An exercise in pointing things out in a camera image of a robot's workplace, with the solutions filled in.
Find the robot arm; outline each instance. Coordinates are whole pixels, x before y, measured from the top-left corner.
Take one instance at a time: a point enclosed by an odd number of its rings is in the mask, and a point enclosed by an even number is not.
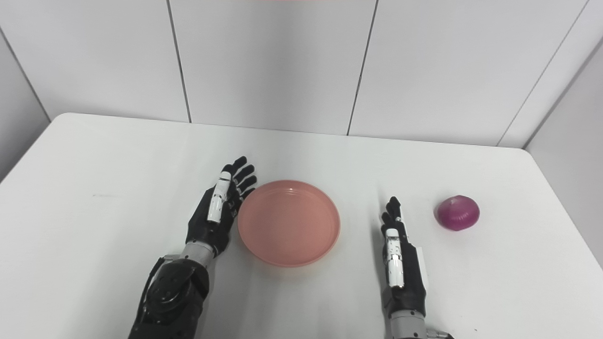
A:
[[[383,256],[388,286],[383,293],[394,339],[453,339],[445,332],[427,330],[427,295],[417,249],[408,241],[406,227],[396,197],[391,197],[383,213],[381,232],[385,237]]]
[[[194,337],[209,292],[207,266],[226,249],[239,208],[254,190],[248,188],[257,182],[246,163],[241,157],[224,167],[189,221],[182,253],[160,258],[151,270],[129,339]]]

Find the onion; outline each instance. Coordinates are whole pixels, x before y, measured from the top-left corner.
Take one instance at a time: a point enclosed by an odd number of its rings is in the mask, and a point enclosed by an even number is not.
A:
[[[479,207],[473,199],[464,195],[450,197],[438,206],[438,222],[451,230],[464,230],[479,219]]]

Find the white tabletop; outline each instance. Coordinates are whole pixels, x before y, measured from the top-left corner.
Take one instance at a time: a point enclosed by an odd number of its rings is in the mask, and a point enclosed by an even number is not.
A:
[[[180,252],[200,195],[240,155],[260,184],[322,189],[341,234],[318,262],[277,268],[234,227],[203,339],[383,339],[391,195],[423,247],[429,326],[457,339],[603,333],[603,271],[525,151],[65,114],[0,184],[0,337],[127,337],[149,270]],[[461,232],[433,216],[455,194],[481,208]]]

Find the fingertip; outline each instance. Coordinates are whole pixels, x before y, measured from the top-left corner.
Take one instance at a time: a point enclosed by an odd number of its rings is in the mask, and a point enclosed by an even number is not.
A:
[[[232,174],[232,165],[231,164],[224,165],[224,167],[222,168],[222,172],[228,172],[228,173]]]
[[[247,157],[242,156],[239,159],[236,159],[235,162],[232,163],[232,165],[235,168],[235,170],[238,170],[239,168],[243,167],[243,165],[245,165],[246,163],[247,163]]]
[[[388,212],[383,212],[383,214],[381,215],[381,220],[383,220],[383,222],[386,224],[392,221]]]
[[[248,197],[248,196],[251,194],[251,192],[253,192],[253,191],[255,191],[255,190],[256,190],[255,188],[248,189],[247,191],[245,191],[245,192],[244,192],[244,193],[241,195],[241,198],[242,198],[243,200],[247,199],[247,197]]]

